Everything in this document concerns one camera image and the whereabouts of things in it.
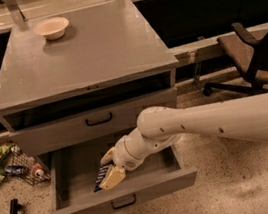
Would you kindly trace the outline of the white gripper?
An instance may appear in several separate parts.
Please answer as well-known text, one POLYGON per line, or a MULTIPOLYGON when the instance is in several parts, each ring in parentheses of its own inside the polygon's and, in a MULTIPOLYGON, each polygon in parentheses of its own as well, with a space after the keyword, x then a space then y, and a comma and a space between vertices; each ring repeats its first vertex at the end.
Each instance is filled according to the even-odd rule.
POLYGON ((123 141, 117 142, 114 147, 111 147, 101 158, 100 164, 108 164, 112 160, 116 166, 110 164, 100 169, 99 177, 101 177, 101 181, 99 187, 104 190, 110 190, 123 181, 126 177, 125 170, 133 171, 143 163, 129 154, 123 141))

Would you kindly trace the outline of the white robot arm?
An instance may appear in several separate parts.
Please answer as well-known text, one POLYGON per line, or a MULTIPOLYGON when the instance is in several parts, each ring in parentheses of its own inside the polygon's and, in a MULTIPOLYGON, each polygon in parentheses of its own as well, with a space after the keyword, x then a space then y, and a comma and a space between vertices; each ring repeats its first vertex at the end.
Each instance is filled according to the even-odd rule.
POLYGON ((95 189, 112 189, 184 133, 268 142, 268 93, 188 108, 150 107, 101 158, 95 189))

